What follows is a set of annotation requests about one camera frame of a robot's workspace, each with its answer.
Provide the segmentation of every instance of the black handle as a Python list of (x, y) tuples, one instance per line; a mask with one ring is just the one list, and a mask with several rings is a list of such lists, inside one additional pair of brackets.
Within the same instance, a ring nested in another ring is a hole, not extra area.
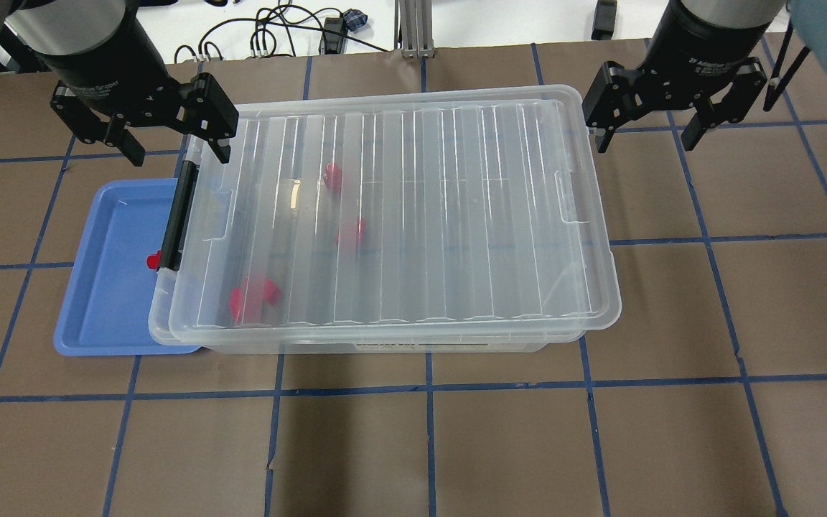
[(181, 173), (177, 178), (177, 189), (174, 190), (174, 200), (171, 202), (171, 213), (168, 215), (168, 226), (164, 229), (162, 241), (162, 257), (158, 261), (159, 268), (174, 269), (181, 265), (181, 254), (184, 251), (184, 232), (187, 231), (187, 217), (190, 216), (190, 203), (193, 202), (193, 192), (197, 186), (197, 174), (200, 168), (190, 160), (181, 163)]

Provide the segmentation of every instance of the blue plastic tray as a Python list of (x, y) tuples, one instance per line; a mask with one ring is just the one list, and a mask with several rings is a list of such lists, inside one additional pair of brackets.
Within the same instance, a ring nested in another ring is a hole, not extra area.
[(177, 180), (112, 181), (88, 213), (53, 344), (62, 355), (191, 353), (149, 335), (155, 271)]

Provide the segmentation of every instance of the white background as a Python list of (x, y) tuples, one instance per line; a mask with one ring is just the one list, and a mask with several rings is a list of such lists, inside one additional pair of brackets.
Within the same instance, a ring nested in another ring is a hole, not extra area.
[[(360, 9), (368, 14), (368, 26), (351, 33), (359, 39), (393, 48), (393, 0), (294, 0), (295, 4), (316, 11), (322, 7), (341, 10)], [(618, 0), (615, 39), (653, 36), (667, 0)], [(243, 0), (227, 7), (213, 7), (203, 0), (181, 0), (168, 7), (142, 7), (139, 19), (165, 62), (173, 62), (174, 50), (187, 43), (196, 48), (200, 36), (224, 19), (253, 17), (260, 7), (273, 7), (276, 0)], [(580, 42), (590, 39), (595, 0), (433, 0), (434, 44), (437, 47), (478, 47), (522, 43)], [(298, 10), (286, 14), (301, 19)], [(335, 16), (329, 12), (325, 16)], [(783, 32), (787, 14), (779, 14), (771, 32)], [(248, 38), (253, 24), (230, 23), (210, 35), (225, 59), (250, 56)], [(288, 52), (289, 43), (280, 27), (272, 27), (279, 40), (277, 52)], [(321, 37), (317, 32), (293, 30), (296, 52), (317, 55)], [(347, 52), (373, 52), (347, 42)], [(186, 50), (181, 56), (190, 56)]]

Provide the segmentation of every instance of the clear plastic box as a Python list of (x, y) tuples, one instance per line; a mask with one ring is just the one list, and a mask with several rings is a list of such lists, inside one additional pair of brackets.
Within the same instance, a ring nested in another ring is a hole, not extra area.
[(534, 351), (620, 314), (576, 90), (239, 111), (229, 164), (188, 151), (200, 171), (179, 268), (158, 272), (158, 343)]

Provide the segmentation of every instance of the plastic container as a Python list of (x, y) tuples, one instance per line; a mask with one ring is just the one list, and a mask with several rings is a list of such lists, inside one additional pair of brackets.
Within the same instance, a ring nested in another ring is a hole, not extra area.
[(533, 351), (617, 319), (574, 89), (239, 109), (229, 164), (204, 144), (188, 153), (203, 160), (179, 268), (158, 272), (149, 320), (158, 343)]
[(53, 334), (62, 355), (191, 353), (149, 334), (155, 271), (176, 180), (111, 181), (95, 194)]

